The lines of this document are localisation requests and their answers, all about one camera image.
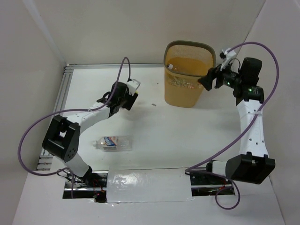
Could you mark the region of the clear bottle blue-orange label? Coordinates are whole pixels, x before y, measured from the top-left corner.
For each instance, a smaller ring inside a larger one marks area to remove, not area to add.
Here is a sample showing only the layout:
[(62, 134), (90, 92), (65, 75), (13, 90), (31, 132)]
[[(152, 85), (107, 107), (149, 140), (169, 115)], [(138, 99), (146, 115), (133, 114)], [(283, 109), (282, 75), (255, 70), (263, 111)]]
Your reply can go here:
[(94, 141), (92, 146), (104, 152), (131, 151), (133, 138), (129, 135), (103, 136)]

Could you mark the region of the clear bottle blue-white cap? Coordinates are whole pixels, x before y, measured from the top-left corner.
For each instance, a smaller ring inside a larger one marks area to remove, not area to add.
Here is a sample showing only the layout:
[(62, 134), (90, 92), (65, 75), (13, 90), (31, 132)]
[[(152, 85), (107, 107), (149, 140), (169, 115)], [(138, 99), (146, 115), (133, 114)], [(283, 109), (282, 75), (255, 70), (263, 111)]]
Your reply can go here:
[(166, 67), (167, 67), (169, 70), (174, 71), (174, 72), (176, 72), (176, 73), (181, 73), (181, 74), (185, 73), (185, 70), (184, 70), (183, 68), (181, 68), (181, 67), (179, 67), (179, 66), (176, 66), (176, 65), (174, 65), (174, 64), (167, 64)]

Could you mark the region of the red cap cola bottle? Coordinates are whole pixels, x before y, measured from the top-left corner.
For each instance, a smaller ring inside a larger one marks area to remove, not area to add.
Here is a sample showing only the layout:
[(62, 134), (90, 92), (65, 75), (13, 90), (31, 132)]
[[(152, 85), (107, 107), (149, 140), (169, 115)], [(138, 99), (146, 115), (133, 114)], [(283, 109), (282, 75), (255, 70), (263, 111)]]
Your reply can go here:
[(191, 90), (198, 90), (198, 89), (202, 88), (202, 85), (201, 84), (189, 85), (188, 88), (191, 89)]

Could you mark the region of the clear bottle white cap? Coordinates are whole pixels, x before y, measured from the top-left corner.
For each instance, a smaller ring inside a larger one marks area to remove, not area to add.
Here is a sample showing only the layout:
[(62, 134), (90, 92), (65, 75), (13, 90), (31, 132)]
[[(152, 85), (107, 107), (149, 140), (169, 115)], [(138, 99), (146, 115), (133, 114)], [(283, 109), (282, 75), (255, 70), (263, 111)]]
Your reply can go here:
[(178, 87), (180, 87), (180, 88), (188, 88), (189, 85), (193, 85), (193, 84), (191, 82), (188, 82), (188, 81), (178, 82)]

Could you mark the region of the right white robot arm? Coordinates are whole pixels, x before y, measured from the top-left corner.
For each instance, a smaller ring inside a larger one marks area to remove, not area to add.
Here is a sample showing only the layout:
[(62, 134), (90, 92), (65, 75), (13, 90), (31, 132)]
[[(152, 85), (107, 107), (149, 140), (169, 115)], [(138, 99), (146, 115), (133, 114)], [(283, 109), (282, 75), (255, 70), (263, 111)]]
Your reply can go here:
[(236, 72), (232, 60), (211, 68), (198, 80), (206, 90), (226, 85), (233, 89), (233, 96), (240, 117), (240, 129), (245, 134), (240, 139), (237, 156), (226, 162), (210, 160), (206, 165), (205, 180), (214, 184), (221, 175), (232, 180), (261, 184), (275, 168), (275, 160), (269, 157), (263, 132), (264, 91), (257, 86), (262, 61), (245, 58)]

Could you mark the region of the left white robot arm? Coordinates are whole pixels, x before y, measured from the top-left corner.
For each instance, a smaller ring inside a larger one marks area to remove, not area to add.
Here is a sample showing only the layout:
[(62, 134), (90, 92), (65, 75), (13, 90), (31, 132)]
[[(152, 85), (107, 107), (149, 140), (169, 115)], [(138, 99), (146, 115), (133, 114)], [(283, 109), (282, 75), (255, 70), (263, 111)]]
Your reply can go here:
[(80, 186), (87, 187), (96, 178), (92, 168), (78, 153), (80, 135), (98, 122), (112, 117), (121, 108), (131, 110), (138, 97), (139, 86), (140, 82), (135, 79), (126, 83), (115, 82), (112, 90), (105, 93), (86, 112), (67, 117), (61, 115), (53, 117), (42, 147), (71, 169)]

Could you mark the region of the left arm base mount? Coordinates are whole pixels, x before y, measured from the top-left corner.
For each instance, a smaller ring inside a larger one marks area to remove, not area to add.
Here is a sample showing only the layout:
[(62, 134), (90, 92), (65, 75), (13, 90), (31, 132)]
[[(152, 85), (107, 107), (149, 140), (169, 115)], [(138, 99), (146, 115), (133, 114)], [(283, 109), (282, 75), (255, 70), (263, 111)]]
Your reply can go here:
[(64, 179), (63, 199), (91, 199), (95, 203), (107, 203), (107, 180), (108, 171), (93, 171), (91, 181), (84, 182), (79, 177), (72, 176), (69, 171), (64, 170), (58, 176)]

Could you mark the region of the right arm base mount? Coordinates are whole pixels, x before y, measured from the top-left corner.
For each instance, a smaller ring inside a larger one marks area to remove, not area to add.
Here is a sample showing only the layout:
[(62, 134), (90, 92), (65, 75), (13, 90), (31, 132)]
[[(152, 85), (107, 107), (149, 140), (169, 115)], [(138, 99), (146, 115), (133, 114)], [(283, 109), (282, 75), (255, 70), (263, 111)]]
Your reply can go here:
[(228, 180), (195, 171), (185, 172), (185, 174), (190, 177), (191, 193), (193, 197), (212, 196), (219, 190), (222, 190), (219, 195), (235, 195), (233, 185)]

